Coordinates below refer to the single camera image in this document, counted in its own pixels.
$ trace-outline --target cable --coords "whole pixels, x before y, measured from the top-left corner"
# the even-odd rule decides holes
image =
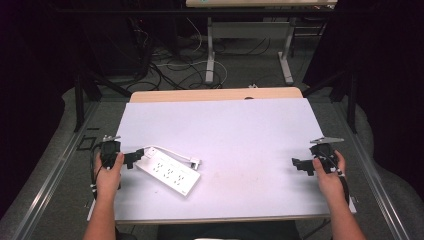
[[[97,174],[94,175],[94,161],[95,161],[95,157],[94,157],[94,151],[96,150],[96,148],[100,148],[100,143],[96,144],[93,146],[93,148],[91,149],[90,152],[90,176],[91,176],[91,188],[92,188],[92,192],[93,192],[93,196],[94,199],[97,198],[97,186],[96,186],[96,181],[97,181],[97,176],[100,173],[100,170],[102,169],[102,167],[99,168],[99,170],[97,171]]]
[[[254,53],[254,54],[252,53],[256,49],[258,49],[259,46],[261,46],[265,42],[265,40],[266,40],[266,38],[262,39],[262,41],[258,45],[256,45],[256,47],[254,47],[252,50],[250,50],[249,52],[246,52],[246,53],[224,53],[223,51],[219,52],[219,51],[216,51],[215,49],[214,49],[214,51],[218,55],[222,55],[222,56],[246,56],[246,55],[255,55],[255,56],[257,56],[257,55],[261,55],[261,54],[265,53],[266,51],[268,51],[268,49],[269,49],[269,47],[271,45],[271,38],[268,38],[268,45],[266,46],[266,48],[264,50],[262,50],[262,52]]]
[[[322,154],[325,158],[331,159],[324,152],[319,151],[319,153]],[[331,162],[331,164],[336,168],[337,175],[339,176],[340,182],[342,183],[342,186],[343,186],[343,192],[344,192],[344,195],[345,195],[345,200],[346,200],[347,204],[349,205],[349,203],[350,203],[349,187],[347,186],[346,176],[342,172],[342,170],[339,168],[339,166],[337,166],[336,163],[334,163],[331,160],[328,160],[328,161]]]
[[[199,46],[196,49],[193,50],[193,52],[196,52],[197,50],[199,50],[202,47],[202,34],[200,33],[199,29],[197,29],[197,27],[193,24],[193,22],[189,18],[187,18],[187,20],[191,23],[191,25],[197,31],[197,34],[198,34],[197,36],[198,36],[198,39],[199,39]]]
[[[219,64],[224,69],[225,77],[224,77],[224,80],[222,80],[222,82],[219,84],[219,85],[222,85],[227,80],[227,77],[228,77],[227,68],[222,63],[220,63],[220,62],[217,62],[217,61],[213,61],[213,62]],[[187,65],[197,65],[197,64],[202,64],[202,63],[208,63],[208,61],[200,61],[200,62],[189,63],[189,64],[161,64],[161,65],[156,65],[156,66],[157,67],[163,67],[163,66],[187,66]]]
[[[218,82],[219,82],[219,85],[221,85],[221,76],[219,75],[219,74],[217,74],[216,72],[214,72],[214,71],[211,71],[211,70],[201,70],[201,71],[198,71],[199,73],[201,73],[201,72],[212,72],[212,73],[214,73],[219,79],[218,79]],[[191,76],[193,76],[194,74],[196,74],[196,73],[193,73],[193,74],[191,74],[191,75],[189,75],[188,77],[186,77],[186,78],[184,78],[181,82],[180,82],[180,84],[181,83],[183,83],[184,81],[186,81],[188,78],[190,78]],[[198,89],[200,86],[208,86],[208,88],[214,88],[214,86],[210,86],[210,84],[206,84],[206,83],[204,83],[203,82],[203,79],[201,79],[201,82],[199,82],[199,83],[192,83],[192,84],[190,84],[189,85],[189,88],[190,89]]]
[[[314,235],[316,232],[318,232],[319,230],[321,230],[323,227],[327,226],[329,223],[331,222],[331,220],[327,220],[324,219],[323,222],[321,223],[321,225],[319,225],[318,227],[316,227],[314,230],[310,231],[309,233],[307,233],[305,236],[303,236],[301,239],[302,240],[306,240],[308,239],[310,236]]]
[[[148,146],[145,146],[145,147],[143,147],[143,148],[144,148],[144,149],[146,149],[146,148],[152,148],[152,147],[153,147],[153,148],[160,149],[160,150],[163,150],[163,151],[168,152],[168,153],[171,153],[171,154],[173,154],[173,155],[175,155],[175,156],[177,156],[177,157],[180,157],[180,158],[182,158],[182,159],[185,159],[185,160],[189,160],[189,161],[190,161],[190,158],[189,158],[189,157],[183,156],[183,155],[178,154],[178,153],[176,153],[176,152],[174,152],[174,151],[172,151],[172,150],[169,150],[169,149],[167,149],[167,148],[160,147],[160,146],[157,146],[157,145],[148,145]]]
[[[151,63],[150,66],[151,66],[153,71],[155,71],[157,74],[159,74],[169,85],[173,86],[174,89],[176,89],[176,90],[186,90],[185,88],[179,86],[177,83],[172,81],[169,77],[165,76],[162,73],[162,71],[159,70],[159,68],[154,63]]]
[[[146,81],[141,81],[141,82],[136,82],[136,83],[133,83],[133,84],[130,84],[130,85],[128,85],[126,88],[125,88],[125,90],[127,90],[127,91],[129,91],[129,89],[131,88],[131,87],[133,87],[133,86],[135,86],[135,85],[138,85],[138,84],[150,84],[150,85],[153,85],[153,88],[152,89],[149,89],[149,90],[146,90],[146,91],[159,91],[159,84],[154,84],[154,83],[151,83],[151,82],[146,82]]]

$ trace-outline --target socket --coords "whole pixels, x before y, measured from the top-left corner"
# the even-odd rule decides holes
[[[200,173],[154,147],[149,148],[135,165],[183,196],[189,194],[200,178]]]

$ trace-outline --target white table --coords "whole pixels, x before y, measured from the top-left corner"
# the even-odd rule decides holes
[[[187,197],[142,170],[123,167],[117,223],[328,217],[316,178],[297,171],[291,161],[310,159],[309,141],[322,137],[307,99],[299,95],[295,88],[273,88],[133,96],[117,133],[122,151],[159,145],[203,163]],[[153,101],[157,96],[161,102]],[[238,100],[245,97],[255,99]]]
[[[316,5],[335,5],[337,0],[186,0],[188,7],[216,8],[216,7],[298,7]],[[213,51],[214,38],[274,38],[284,39],[283,51],[278,52],[284,81],[293,85],[293,77],[287,62],[288,52],[293,37],[296,19],[290,22],[213,22],[208,18],[208,63],[206,83],[213,82],[215,52]]]

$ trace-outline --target wrist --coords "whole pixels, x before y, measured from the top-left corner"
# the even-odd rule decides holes
[[[97,192],[96,202],[104,203],[104,204],[113,204],[115,200],[115,195],[113,194],[102,194],[101,192]]]
[[[342,194],[336,194],[333,195],[329,198],[326,199],[327,200],[327,205],[328,207],[331,209],[334,208],[349,208],[349,205],[346,202],[346,199],[344,198],[344,195]]]

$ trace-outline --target hand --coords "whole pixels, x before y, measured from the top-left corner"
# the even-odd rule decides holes
[[[344,157],[337,150],[335,150],[334,153],[339,159],[338,167],[345,173],[346,161]],[[344,199],[343,186],[337,172],[327,174],[318,158],[315,158],[312,164],[318,175],[319,188],[327,199],[327,202],[330,200],[339,200],[340,198]]]
[[[115,165],[112,169],[107,170],[102,166],[100,153],[97,153],[94,174],[97,175],[97,201],[113,202],[116,191],[121,181],[121,168],[124,164],[124,154],[118,153],[115,160]]]

